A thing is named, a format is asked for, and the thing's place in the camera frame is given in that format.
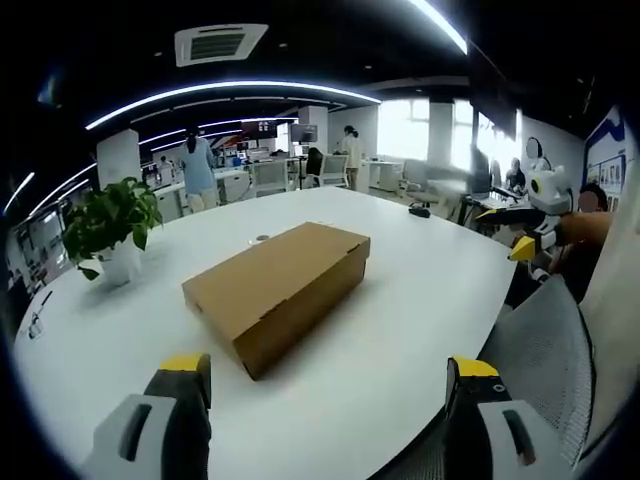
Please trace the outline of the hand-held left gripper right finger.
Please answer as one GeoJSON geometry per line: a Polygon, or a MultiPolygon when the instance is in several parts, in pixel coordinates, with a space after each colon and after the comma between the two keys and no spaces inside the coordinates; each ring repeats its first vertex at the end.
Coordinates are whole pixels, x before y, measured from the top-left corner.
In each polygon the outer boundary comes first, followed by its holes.
{"type": "Polygon", "coordinates": [[[486,362],[447,360],[446,479],[568,479],[555,430],[486,362]]]}

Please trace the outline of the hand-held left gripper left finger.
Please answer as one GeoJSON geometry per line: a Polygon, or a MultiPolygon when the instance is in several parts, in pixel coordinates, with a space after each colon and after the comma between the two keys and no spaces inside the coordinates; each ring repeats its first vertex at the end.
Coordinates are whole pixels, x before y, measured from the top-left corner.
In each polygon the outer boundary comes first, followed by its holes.
{"type": "Polygon", "coordinates": [[[206,479],[211,357],[177,355],[96,427],[84,479],[206,479]]]}

